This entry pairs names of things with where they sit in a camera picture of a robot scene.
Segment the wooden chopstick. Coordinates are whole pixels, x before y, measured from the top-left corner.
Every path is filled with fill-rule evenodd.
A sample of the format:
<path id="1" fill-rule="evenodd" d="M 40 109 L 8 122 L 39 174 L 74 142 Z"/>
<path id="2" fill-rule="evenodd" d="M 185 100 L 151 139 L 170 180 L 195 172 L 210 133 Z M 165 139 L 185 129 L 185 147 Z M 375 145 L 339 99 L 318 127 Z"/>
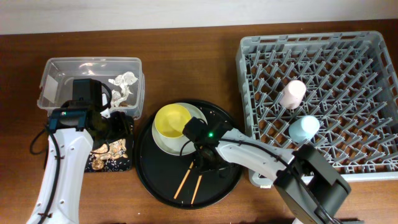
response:
<path id="1" fill-rule="evenodd" d="M 191 170 L 193 168 L 193 165 L 194 165 L 194 162 L 192 161 L 191 164 L 189 165 L 189 168 L 186 171 L 186 173 L 185 173 L 185 175 L 184 175 L 184 177 L 183 177 L 183 179 L 182 179 L 182 181 L 181 181 L 181 183 L 180 183 L 175 195 L 174 195 L 174 199 L 177 199 L 182 187 L 184 186 L 184 184 L 185 184 L 185 182 L 186 182 L 186 180 L 187 180 L 187 178 L 188 178 L 188 176 L 189 176 L 189 174 L 190 174 L 190 172 L 191 172 Z"/>
<path id="2" fill-rule="evenodd" d="M 202 177 L 203 177 L 202 175 L 198 176 L 197 183 L 196 183 L 195 189 L 193 191 L 193 195 L 192 195 L 192 199 L 191 199 L 190 205 L 193 205 L 193 203 L 194 203 L 194 201 L 196 199 L 197 192 L 198 192 L 199 186 L 201 184 Z"/>

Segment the white tissue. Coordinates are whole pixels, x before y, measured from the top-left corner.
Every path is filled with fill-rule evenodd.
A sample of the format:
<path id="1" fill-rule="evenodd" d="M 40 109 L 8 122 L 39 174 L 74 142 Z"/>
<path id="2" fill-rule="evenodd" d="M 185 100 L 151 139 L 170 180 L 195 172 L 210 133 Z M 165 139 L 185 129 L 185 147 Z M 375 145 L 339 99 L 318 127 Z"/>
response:
<path id="1" fill-rule="evenodd" d="M 109 79 L 108 82 L 115 86 L 119 86 L 122 89 L 123 94 L 132 94 L 129 90 L 129 87 L 138 81 L 138 78 L 135 76 L 133 72 L 126 72 L 121 75 L 118 75 L 114 79 Z"/>
<path id="2" fill-rule="evenodd" d="M 119 107 L 120 103 L 125 101 L 125 97 L 121 96 L 120 92 L 116 90 L 112 90 L 112 99 L 111 99 L 111 106 L 112 107 Z"/>

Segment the food scraps and shells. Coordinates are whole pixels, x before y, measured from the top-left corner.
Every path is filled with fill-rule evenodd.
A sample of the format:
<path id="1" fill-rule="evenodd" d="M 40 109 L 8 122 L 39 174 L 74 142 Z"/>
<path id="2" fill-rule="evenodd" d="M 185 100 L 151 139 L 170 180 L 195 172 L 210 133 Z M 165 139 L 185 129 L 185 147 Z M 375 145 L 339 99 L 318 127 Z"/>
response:
<path id="1" fill-rule="evenodd" d="M 91 168 L 95 171 L 122 171 L 121 166 L 126 164 L 122 159 L 128 159 L 126 139 L 103 144 L 100 148 L 92 150 L 90 156 L 93 159 Z"/>

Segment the yellow bowl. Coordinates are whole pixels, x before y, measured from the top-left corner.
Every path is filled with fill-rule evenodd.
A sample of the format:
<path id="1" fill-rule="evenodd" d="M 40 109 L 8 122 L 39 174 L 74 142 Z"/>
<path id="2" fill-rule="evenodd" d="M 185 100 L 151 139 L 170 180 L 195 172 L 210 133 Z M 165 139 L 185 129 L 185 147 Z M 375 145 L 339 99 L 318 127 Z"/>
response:
<path id="1" fill-rule="evenodd" d="M 186 107 L 179 104 L 163 106 L 155 115 L 154 124 L 156 130 L 165 138 L 179 138 L 183 136 L 185 125 L 192 116 Z"/>

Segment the blue plastic cup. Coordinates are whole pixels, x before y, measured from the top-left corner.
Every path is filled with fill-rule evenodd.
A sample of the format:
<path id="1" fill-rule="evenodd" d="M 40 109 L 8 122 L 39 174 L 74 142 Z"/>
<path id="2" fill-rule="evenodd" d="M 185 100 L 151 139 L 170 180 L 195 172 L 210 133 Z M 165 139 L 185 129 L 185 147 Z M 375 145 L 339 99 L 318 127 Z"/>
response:
<path id="1" fill-rule="evenodd" d="M 304 142 L 316 135 L 320 122 L 314 116 L 304 116 L 289 126 L 289 136 L 297 143 Z"/>

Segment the pink plastic cup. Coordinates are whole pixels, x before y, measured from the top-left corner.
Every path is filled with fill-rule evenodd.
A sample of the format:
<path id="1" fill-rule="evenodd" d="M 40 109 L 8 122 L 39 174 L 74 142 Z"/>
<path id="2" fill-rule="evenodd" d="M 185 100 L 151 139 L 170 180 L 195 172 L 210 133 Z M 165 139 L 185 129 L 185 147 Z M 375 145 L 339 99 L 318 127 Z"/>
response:
<path id="1" fill-rule="evenodd" d="M 282 90 L 282 98 L 279 104 L 289 110 L 298 108 L 304 98 L 306 89 L 304 82 L 300 80 L 290 81 Z"/>

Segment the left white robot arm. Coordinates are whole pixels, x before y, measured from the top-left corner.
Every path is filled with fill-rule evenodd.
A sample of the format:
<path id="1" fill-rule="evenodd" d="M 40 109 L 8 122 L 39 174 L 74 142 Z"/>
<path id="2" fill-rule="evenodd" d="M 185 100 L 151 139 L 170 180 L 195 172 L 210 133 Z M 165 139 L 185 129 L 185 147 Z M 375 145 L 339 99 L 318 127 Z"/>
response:
<path id="1" fill-rule="evenodd" d="M 112 153 L 112 143 L 125 149 L 133 122 L 125 113 L 109 113 L 112 93 L 98 80 L 73 81 L 72 99 L 52 111 L 47 162 L 40 193 L 29 223 L 78 223 L 83 175 L 91 155 Z"/>

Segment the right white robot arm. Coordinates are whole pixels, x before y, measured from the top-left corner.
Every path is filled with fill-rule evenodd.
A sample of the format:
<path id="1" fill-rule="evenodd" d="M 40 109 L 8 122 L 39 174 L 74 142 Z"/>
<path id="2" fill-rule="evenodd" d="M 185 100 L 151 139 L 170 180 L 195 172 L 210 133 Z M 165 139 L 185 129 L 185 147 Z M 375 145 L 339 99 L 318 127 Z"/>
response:
<path id="1" fill-rule="evenodd" d="M 339 223 L 335 215 L 351 187 L 313 146 L 283 149 L 250 138 L 226 121 L 208 125 L 196 117 L 182 133 L 211 163 L 239 164 L 270 179 L 300 222 Z"/>

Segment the clear plastic waste bin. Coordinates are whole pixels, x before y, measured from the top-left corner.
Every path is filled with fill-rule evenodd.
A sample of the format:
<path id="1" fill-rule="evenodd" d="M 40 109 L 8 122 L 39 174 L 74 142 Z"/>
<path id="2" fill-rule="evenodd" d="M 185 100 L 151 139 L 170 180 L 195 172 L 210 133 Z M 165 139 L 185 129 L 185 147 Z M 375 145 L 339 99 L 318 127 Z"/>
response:
<path id="1" fill-rule="evenodd" d="M 123 94 L 119 86 L 108 82 L 118 75 L 133 72 L 138 81 L 129 87 L 132 94 Z M 142 114 L 145 78 L 142 72 L 142 62 L 136 57 L 61 57 L 47 61 L 40 82 L 41 93 L 37 101 L 40 109 L 51 114 L 64 102 L 72 99 L 73 81 L 91 78 L 105 84 L 111 91 L 120 92 L 125 101 L 119 107 L 110 107 L 109 112 L 120 111 L 134 119 Z"/>

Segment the grey dishwasher rack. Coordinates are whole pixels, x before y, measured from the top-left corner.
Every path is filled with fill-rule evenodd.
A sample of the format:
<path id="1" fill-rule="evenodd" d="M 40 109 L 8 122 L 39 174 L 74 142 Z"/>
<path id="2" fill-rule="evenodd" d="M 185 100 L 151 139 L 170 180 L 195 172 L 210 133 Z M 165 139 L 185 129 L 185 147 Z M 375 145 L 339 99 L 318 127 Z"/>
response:
<path id="1" fill-rule="evenodd" d="M 308 143 L 348 182 L 397 178 L 397 74 L 379 32 L 244 37 L 236 67 L 248 136 L 297 149 L 289 126 L 312 115 Z M 307 89 L 289 110 L 279 101 L 292 80 Z"/>

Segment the grey plate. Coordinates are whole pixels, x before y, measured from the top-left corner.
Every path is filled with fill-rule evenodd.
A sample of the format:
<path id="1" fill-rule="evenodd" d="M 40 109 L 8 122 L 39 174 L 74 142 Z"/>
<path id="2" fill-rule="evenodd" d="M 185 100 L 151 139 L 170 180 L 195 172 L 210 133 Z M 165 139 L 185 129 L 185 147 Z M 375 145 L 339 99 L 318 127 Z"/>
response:
<path id="1" fill-rule="evenodd" d="M 193 106 L 188 103 L 177 103 L 179 105 L 182 105 L 186 107 L 187 110 L 189 110 L 192 118 L 200 118 L 207 122 L 205 115 L 201 112 L 199 108 L 196 106 Z M 188 138 L 185 137 L 184 135 L 179 137 L 179 138 L 165 138 L 162 135 L 159 134 L 159 132 L 155 128 L 154 122 L 152 123 L 152 137 L 155 140 L 155 143 L 163 150 L 164 152 L 174 155 L 174 156 L 179 156 L 180 155 L 180 150 L 183 147 L 185 143 L 188 142 Z M 182 151 L 182 155 L 188 155 L 195 152 L 195 147 L 192 142 L 189 142 Z"/>

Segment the black rectangular tray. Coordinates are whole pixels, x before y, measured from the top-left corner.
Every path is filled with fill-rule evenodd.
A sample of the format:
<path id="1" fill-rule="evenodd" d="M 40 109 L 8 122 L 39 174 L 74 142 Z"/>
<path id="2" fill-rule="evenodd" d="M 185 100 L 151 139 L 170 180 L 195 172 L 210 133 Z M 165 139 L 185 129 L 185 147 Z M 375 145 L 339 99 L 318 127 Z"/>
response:
<path id="1" fill-rule="evenodd" d="M 61 112 L 49 117 L 50 153 L 61 174 L 131 168 L 134 121 L 124 113 Z"/>

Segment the round black serving tray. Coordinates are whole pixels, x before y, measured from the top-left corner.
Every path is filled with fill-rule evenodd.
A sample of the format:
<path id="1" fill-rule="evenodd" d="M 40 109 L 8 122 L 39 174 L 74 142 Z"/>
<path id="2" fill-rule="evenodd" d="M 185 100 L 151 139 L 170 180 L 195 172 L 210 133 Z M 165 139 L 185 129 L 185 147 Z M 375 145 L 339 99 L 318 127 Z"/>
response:
<path id="1" fill-rule="evenodd" d="M 235 188 L 243 173 L 243 168 L 239 165 L 231 164 L 230 174 L 226 172 L 199 174 L 192 168 L 177 199 L 174 199 L 189 165 L 194 161 L 194 152 L 185 156 L 181 154 L 189 142 L 183 145 L 179 156 L 161 150 L 152 137 L 154 118 L 155 116 L 151 115 L 142 125 L 134 146 L 137 175 L 153 197 L 171 207 L 199 209 L 219 202 Z M 199 175 L 203 176 L 201 184 L 193 205 L 190 205 Z"/>

